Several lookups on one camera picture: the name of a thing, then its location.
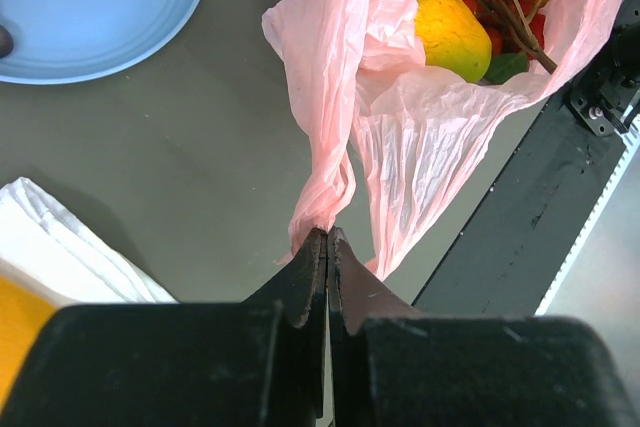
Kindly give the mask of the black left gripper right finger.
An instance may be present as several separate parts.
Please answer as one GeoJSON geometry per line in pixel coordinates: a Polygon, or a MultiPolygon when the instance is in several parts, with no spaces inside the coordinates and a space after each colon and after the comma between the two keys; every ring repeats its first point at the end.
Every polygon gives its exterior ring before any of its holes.
{"type": "Polygon", "coordinates": [[[327,237],[337,426],[635,426],[602,339],[567,317],[434,317],[327,237]]]}

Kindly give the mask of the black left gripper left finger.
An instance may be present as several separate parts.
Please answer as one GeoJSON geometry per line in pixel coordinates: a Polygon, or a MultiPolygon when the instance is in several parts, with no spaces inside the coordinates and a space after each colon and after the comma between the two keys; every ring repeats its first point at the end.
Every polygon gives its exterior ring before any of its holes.
{"type": "Polygon", "coordinates": [[[312,426],[323,414],[327,240],[237,303],[84,304],[40,330],[5,426],[312,426]]]}

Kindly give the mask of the pink plastic bag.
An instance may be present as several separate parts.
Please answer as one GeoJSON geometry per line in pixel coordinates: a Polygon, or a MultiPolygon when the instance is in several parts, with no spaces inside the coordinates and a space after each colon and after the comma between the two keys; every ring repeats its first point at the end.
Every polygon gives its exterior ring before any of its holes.
{"type": "Polygon", "coordinates": [[[282,0],[262,18],[284,63],[292,113],[308,135],[312,171],[289,224],[293,249],[329,229],[351,201],[348,152],[364,168],[375,250],[391,274],[454,199],[500,122],[558,91],[608,40],[622,0],[550,0],[545,50],[496,87],[428,66],[414,34],[415,0],[282,0]]]}

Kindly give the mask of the orange green mango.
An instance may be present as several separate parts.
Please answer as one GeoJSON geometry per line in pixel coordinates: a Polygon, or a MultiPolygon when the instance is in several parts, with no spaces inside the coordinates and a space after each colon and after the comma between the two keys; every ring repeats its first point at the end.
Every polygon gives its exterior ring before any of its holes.
{"type": "Polygon", "coordinates": [[[454,72],[475,83],[486,74],[492,43],[484,27],[462,0],[416,0],[415,33],[426,64],[454,72]]]}

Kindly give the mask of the dark grapes bunch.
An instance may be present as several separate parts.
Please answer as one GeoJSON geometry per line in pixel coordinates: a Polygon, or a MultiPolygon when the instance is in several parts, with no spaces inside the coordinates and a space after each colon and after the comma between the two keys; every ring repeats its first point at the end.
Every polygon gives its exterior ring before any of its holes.
{"type": "Polygon", "coordinates": [[[14,50],[14,40],[11,33],[0,26],[0,58],[5,58],[14,50]]]}

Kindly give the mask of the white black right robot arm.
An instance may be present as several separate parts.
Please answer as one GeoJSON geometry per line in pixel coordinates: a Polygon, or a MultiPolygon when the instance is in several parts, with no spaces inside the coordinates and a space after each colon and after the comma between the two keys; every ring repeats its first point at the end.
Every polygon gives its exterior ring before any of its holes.
{"type": "Polygon", "coordinates": [[[626,134],[639,115],[639,0],[624,0],[608,41],[569,84],[565,105],[597,137],[626,134]]]}

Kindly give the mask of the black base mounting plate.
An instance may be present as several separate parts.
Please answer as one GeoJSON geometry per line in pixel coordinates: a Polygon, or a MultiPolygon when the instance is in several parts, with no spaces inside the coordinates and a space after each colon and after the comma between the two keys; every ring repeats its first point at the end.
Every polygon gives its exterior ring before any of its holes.
{"type": "Polygon", "coordinates": [[[559,273],[627,143],[610,123],[635,89],[591,105],[567,87],[542,107],[413,305],[432,315],[531,315],[559,273]]]}

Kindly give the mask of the orange folded cloth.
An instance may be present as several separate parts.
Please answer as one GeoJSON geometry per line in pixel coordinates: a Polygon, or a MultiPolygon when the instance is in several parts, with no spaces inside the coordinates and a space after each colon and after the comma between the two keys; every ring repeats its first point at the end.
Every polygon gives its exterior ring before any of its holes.
{"type": "Polygon", "coordinates": [[[4,276],[0,301],[1,406],[4,406],[27,352],[57,308],[4,276]]]}

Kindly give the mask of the white folded cloth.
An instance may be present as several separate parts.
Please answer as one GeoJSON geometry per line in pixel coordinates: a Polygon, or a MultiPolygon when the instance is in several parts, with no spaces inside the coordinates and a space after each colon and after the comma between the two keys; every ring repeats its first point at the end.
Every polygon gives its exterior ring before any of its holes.
{"type": "Polygon", "coordinates": [[[57,307],[176,301],[26,177],[1,188],[1,276],[57,307]]]}

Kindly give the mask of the blue fruit plate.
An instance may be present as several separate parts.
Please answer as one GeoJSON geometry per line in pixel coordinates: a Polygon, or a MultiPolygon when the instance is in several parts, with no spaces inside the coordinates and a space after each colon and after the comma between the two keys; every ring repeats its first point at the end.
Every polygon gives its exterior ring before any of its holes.
{"type": "Polygon", "coordinates": [[[200,0],[1,0],[13,41],[1,57],[7,83],[84,82],[155,54],[186,25],[200,0]]]}

